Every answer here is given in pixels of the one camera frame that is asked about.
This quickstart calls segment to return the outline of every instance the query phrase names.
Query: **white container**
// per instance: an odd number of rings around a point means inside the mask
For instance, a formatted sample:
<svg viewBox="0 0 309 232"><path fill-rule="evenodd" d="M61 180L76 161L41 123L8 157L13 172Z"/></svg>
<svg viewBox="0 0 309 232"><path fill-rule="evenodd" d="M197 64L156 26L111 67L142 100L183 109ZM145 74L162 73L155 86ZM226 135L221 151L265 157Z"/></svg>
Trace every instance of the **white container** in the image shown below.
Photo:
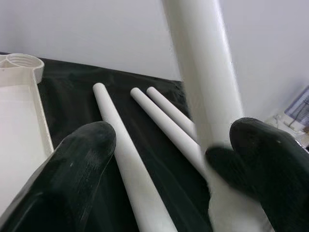
<svg viewBox="0 0 309 232"><path fill-rule="evenodd" d="M0 215L54 150L34 76L41 67L0 68Z"/></svg>
<svg viewBox="0 0 309 232"><path fill-rule="evenodd" d="M93 91L104 121L116 132L115 158L141 232L176 232L177 229L149 176L105 86Z"/></svg>
<svg viewBox="0 0 309 232"><path fill-rule="evenodd" d="M36 83L38 84L41 82L44 63L39 58L22 53L0 55L0 68L15 67L23 67L32 70Z"/></svg>

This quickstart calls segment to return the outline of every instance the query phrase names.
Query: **white plastic rod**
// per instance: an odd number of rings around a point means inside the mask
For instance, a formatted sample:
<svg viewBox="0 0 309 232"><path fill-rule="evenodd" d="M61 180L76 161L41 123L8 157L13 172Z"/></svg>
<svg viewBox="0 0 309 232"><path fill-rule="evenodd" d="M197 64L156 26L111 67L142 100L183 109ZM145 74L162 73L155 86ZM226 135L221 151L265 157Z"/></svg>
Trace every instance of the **white plastic rod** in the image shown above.
<svg viewBox="0 0 309 232"><path fill-rule="evenodd" d="M194 123L167 100L154 87L149 87L147 95L166 113L178 126L181 127L195 142L197 142L197 131Z"/></svg>
<svg viewBox="0 0 309 232"><path fill-rule="evenodd" d="M218 0L162 0L200 145L229 142L243 110Z"/></svg>
<svg viewBox="0 0 309 232"><path fill-rule="evenodd" d="M268 222L260 203L232 189L204 161L199 145L138 88L131 96L207 180L211 190L209 215L216 232L265 232Z"/></svg>
<svg viewBox="0 0 309 232"><path fill-rule="evenodd" d="M93 91L104 121L116 132L115 158L135 219L141 232L176 232L177 229L153 184L105 86Z"/></svg>
<svg viewBox="0 0 309 232"><path fill-rule="evenodd" d="M149 117L206 179L206 168L199 145L154 104L139 88L131 90L131 96L144 109Z"/></svg>

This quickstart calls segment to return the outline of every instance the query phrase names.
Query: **white cylinder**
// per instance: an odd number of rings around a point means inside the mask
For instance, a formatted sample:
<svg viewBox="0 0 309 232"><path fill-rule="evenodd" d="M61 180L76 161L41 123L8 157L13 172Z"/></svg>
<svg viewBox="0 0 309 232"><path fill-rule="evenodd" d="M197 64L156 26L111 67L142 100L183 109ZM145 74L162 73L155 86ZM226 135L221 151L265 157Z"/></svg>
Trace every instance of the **white cylinder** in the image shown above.
<svg viewBox="0 0 309 232"><path fill-rule="evenodd" d="M207 180L211 190L209 215L215 232L265 232L268 222L260 203L232 189L204 161L200 147L138 88L131 96Z"/></svg>
<svg viewBox="0 0 309 232"><path fill-rule="evenodd" d="M191 162L197 171L206 178L205 164L202 160L199 145L154 104L139 88L131 90L131 96L151 117L156 125L174 143L174 145Z"/></svg>
<svg viewBox="0 0 309 232"><path fill-rule="evenodd" d="M167 100L154 87L147 89L147 95L166 113L181 129L184 130L195 142L197 142L197 131L194 123Z"/></svg>
<svg viewBox="0 0 309 232"><path fill-rule="evenodd" d="M104 121L116 132L115 158L141 232L176 232L177 229L153 184L105 86L93 91Z"/></svg>
<svg viewBox="0 0 309 232"><path fill-rule="evenodd" d="M243 110L218 0L162 2L200 144L230 144Z"/></svg>

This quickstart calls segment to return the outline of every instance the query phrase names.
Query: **white plastic part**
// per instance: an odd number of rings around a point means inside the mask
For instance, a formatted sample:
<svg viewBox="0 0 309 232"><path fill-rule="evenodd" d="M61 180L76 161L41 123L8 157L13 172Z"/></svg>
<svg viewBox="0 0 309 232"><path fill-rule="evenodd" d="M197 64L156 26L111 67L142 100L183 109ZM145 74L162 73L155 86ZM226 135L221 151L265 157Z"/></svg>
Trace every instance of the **white plastic part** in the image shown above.
<svg viewBox="0 0 309 232"><path fill-rule="evenodd" d="M105 86L93 91L104 121L116 132L115 158L141 232L176 232L177 229L143 164Z"/></svg>
<svg viewBox="0 0 309 232"><path fill-rule="evenodd" d="M53 150L33 70L0 68L0 215Z"/></svg>
<svg viewBox="0 0 309 232"><path fill-rule="evenodd" d="M218 0L162 2L200 145L228 145L243 110Z"/></svg>
<svg viewBox="0 0 309 232"><path fill-rule="evenodd" d="M44 63L39 58L21 53L12 53L0 56L0 68L23 67L31 69L36 83L42 80Z"/></svg>
<svg viewBox="0 0 309 232"><path fill-rule="evenodd" d="M138 88L131 96L208 182L209 215L215 232L267 232L270 224L260 203L232 189L205 162L199 145Z"/></svg>
<svg viewBox="0 0 309 232"><path fill-rule="evenodd" d="M194 123L167 100L154 87L147 89L147 95L174 121L180 126L195 142L197 142L197 131Z"/></svg>

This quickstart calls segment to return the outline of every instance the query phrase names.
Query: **black mat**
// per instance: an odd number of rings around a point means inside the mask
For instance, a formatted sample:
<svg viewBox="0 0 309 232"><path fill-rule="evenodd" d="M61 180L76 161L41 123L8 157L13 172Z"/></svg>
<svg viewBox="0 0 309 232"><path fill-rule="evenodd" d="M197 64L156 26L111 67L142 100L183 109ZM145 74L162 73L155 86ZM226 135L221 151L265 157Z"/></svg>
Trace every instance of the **black mat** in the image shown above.
<svg viewBox="0 0 309 232"><path fill-rule="evenodd" d="M80 126L101 120L92 86L102 82L178 231L211 231L206 182L129 94L133 87L145 92L154 86L187 114L181 83L60 61L44 63L38 86L54 147ZM86 231L138 231L115 159L102 176Z"/></svg>

